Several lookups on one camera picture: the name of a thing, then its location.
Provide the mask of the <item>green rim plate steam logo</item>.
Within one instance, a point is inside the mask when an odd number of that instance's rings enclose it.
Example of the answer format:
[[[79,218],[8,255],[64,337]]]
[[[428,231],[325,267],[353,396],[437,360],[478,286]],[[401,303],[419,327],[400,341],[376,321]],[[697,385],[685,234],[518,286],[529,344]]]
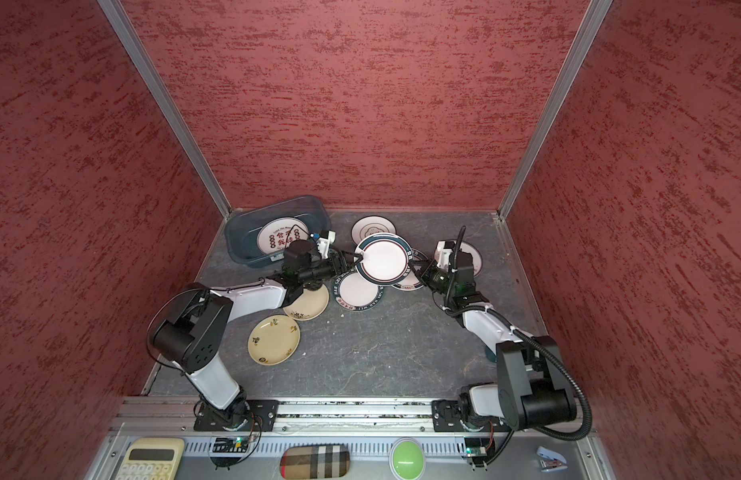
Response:
[[[399,283],[410,273],[414,251],[407,240],[392,233],[364,238],[354,250],[360,256],[356,270],[362,278],[380,286]]]

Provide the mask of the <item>large white plate red characters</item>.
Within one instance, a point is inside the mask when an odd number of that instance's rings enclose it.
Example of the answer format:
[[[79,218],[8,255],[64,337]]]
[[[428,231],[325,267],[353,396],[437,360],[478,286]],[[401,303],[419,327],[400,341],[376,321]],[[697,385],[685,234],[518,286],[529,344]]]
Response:
[[[308,240],[310,231],[304,222],[294,217],[282,217],[268,222],[258,234],[256,245],[262,254],[285,250],[296,240]]]

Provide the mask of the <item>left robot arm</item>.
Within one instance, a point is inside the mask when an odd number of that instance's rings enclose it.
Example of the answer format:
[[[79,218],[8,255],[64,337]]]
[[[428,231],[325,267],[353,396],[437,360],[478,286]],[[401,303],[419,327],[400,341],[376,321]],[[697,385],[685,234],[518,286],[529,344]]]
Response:
[[[282,268],[254,283],[212,288],[194,283],[166,302],[148,326],[146,351],[166,359],[200,396],[200,411],[224,430],[254,421],[246,393],[220,359],[230,321],[292,305],[306,288],[350,272],[362,255],[340,250],[326,238],[296,240],[284,250]]]

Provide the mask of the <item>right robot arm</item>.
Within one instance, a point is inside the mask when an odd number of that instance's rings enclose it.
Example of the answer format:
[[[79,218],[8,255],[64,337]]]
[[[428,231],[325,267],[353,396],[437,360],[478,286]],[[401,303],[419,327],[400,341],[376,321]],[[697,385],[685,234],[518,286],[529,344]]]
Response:
[[[452,254],[442,267],[435,260],[410,263],[416,278],[443,296],[441,309],[477,336],[496,358],[496,380],[462,389],[462,422],[477,427],[500,420],[512,430],[542,429],[578,416],[575,390],[560,370],[557,344],[535,337],[500,314],[477,288],[472,256]]]

